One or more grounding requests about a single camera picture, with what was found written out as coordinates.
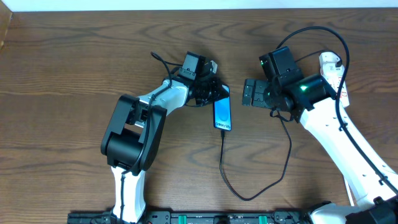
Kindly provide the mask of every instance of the blue device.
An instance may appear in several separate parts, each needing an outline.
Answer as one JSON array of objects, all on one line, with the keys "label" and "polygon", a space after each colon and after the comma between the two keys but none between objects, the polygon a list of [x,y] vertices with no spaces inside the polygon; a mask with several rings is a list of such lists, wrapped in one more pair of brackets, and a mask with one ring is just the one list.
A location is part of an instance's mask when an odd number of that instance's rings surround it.
[{"label": "blue device", "polygon": [[[223,85],[223,88],[229,93],[228,86]],[[213,123],[215,128],[225,131],[232,129],[231,100],[229,97],[213,102]]]}]

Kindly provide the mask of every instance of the brown tabletop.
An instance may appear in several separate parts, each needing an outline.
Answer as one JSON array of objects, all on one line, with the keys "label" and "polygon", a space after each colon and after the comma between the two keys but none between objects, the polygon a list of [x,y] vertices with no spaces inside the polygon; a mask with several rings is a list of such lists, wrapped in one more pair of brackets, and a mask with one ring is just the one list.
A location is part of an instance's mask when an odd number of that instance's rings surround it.
[{"label": "brown tabletop", "polygon": [[[120,95],[146,94],[166,76],[149,52],[182,63],[186,51],[213,58],[231,88],[233,130],[225,173],[249,197],[277,180],[289,142],[269,111],[241,105],[244,80],[265,79],[258,56],[291,32],[328,26],[347,41],[348,114],[377,153],[398,169],[398,10],[284,9],[15,13],[0,51],[0,222],[65,223],[71,211],[114,205],[114,178],[100,143]],[[330,48],[327,32],[289,40],[296,58]],[[316,56],[299,62],[319,72]],[[165,123],[147,172],[150,206],[173,210],[348,204],[343,177],[301,124],[289,123],[292,156],[285,179],[252,202],[220,177],[220,131],[211,106],[180,108]]]}]

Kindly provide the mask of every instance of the green light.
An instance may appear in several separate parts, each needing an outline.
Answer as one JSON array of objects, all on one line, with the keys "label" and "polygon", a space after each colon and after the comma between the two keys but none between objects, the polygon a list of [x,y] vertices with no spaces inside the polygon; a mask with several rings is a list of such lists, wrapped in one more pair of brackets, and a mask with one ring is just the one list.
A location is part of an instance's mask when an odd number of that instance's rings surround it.
[{"label": "green light", "polygon": [[307,86],[300,86],[301,90],[305,91],[308,87]]}]

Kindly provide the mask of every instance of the white background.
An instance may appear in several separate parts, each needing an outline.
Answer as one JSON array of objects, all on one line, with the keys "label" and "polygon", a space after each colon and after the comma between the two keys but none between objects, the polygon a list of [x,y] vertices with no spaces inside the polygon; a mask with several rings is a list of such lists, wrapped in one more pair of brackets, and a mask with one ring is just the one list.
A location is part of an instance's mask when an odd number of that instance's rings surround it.
[{"label": "white background", "polygon": [[2,0],[12,12],[398,7],[398,0]]}]

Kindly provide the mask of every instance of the wooden table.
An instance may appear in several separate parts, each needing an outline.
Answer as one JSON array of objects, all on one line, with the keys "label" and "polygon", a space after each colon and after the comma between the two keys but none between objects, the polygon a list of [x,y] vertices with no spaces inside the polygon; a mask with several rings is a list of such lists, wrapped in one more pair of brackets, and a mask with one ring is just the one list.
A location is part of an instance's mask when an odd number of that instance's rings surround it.
[{"label": "wooden table", "polygon": [[[291,32],[328,26],[347,41],[348,113],[398,170],[398,10],[286,9],[15,13],[0,54],[0,222],[65,223],[71,211],[114,205],[114,179],[100,142],[120,95],[143,95],[166,76],[149,52],[183,62],[186,51],[213,58],[231,87],[233,131],[225,173],[249,197],[277,180],[289,142],[268,110],[241,105],[244,80],[265,78],[258,56]],[[331,48],[332,35],[309,31],[287,42],[296,58]],[[317,57],[299,64],[318,72]],[[148,205],[174,210],[270,210],[324,200],[347,205],[343,178],[321,145],[289,123],[285,179],[252,202],[238,200],[218,170],[220,131],[212,108],[167,117],[147,173]]]}]

